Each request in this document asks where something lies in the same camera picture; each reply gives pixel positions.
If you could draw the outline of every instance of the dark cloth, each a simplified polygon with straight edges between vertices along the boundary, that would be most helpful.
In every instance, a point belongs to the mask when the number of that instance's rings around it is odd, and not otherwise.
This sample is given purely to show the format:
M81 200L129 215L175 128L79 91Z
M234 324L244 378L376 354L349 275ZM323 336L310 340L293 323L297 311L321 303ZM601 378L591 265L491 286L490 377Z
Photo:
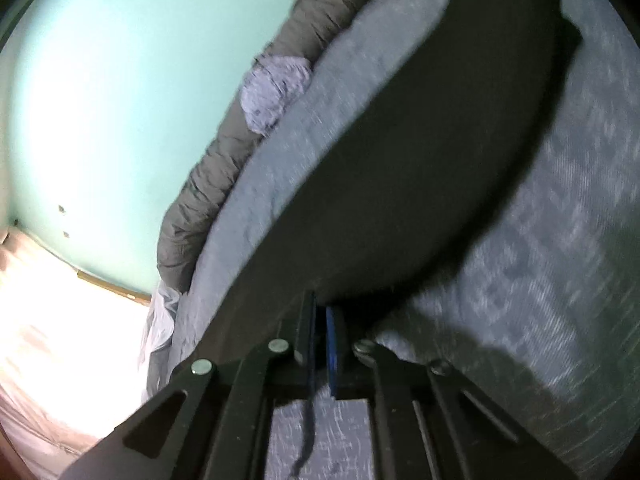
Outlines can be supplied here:
M305 290L326 304L430 261L532 134L565 25L559 0L450 0L271 227L188 362L242 357Z
M297 0L263 54L305 57L315 63L336 35L349 27L367 1ZM261 135L247 127L236 95L220 123L216 139L191 170L162 220L158 271L169 287L181 292L189 289L209 229L261 140Z

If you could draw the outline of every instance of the silver bolt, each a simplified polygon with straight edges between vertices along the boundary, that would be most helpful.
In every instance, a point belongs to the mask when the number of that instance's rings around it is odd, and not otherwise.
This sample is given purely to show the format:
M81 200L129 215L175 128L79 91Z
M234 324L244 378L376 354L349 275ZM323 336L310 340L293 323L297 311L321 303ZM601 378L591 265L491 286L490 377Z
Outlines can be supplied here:
M358 354L368 354L373 351L376 344L369 339L360 339L353 344L353 351Z
M195 375L207 375L213 370L213 363L208 359L198 359L191 364L191 372Z
M272 339L269 341L269 350L274 354L284 354L289 350L289 342L286 339Z
M451 371L451 365L446 361L439 359L431 365L431 371L440 376L449 375Z

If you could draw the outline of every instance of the bed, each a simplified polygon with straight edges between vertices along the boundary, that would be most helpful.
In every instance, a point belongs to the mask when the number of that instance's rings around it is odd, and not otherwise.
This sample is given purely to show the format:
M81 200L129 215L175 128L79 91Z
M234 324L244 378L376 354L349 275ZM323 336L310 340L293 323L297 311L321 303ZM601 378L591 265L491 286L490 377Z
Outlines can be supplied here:
M191 354L301 183L447 1L371 0L331 43L244 166L190 290L171 300L175 328L152 356L150 394ZM583 41L532 166L460 261L430 274L370 336L404 359L447 358L581 478L599 479L640 424L640 50L608 0L562 0L562 12ZM370 478L364 403L332 402L323 389L315 410L301 478ZM296 461L301 418L298 403L274 415L267 478L284 478Z

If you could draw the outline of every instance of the rolled blanket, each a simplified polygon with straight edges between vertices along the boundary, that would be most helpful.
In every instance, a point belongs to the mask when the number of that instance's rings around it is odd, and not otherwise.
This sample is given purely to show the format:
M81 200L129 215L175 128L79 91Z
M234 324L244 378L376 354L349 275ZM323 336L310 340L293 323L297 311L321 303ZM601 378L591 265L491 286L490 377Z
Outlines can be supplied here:
M256 84L256 76L265 66L273 66L272 61L266 61L267 58L298 58L297 64L304 64L306 60L311 70L325 48L340 31L350 26L357 12L368 1L297 0L293 5L282 28L257 58L243 88L236 94L218 127L216 138L191 170L180 194L164 215L158 240L158 271L167 286L180 292L189 289L209 229L242 167L277 122L286 105L300 94L295 89L306 88L308 82L303 79L293 86L276 80L271 85L271 92L281 92L284 87L294 88L294 91L278 94L275 99L272 94L257 94L256 89L263 89L264 85ZM272 72L263 71L263 75L268 73ZM266 120L258 119L260 113L256 114L257 111L261 112L256 109L260 103L268 106L263 116ZM252 128L248 126L246 117L249 117Z

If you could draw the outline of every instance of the mint green wall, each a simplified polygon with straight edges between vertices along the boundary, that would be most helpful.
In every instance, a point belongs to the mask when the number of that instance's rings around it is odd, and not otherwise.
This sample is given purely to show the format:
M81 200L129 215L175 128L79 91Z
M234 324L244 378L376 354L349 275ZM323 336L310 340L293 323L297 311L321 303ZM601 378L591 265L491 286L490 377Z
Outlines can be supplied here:
M152 290L162 215L293 1L36 0L8 127L20 222L75 266Z

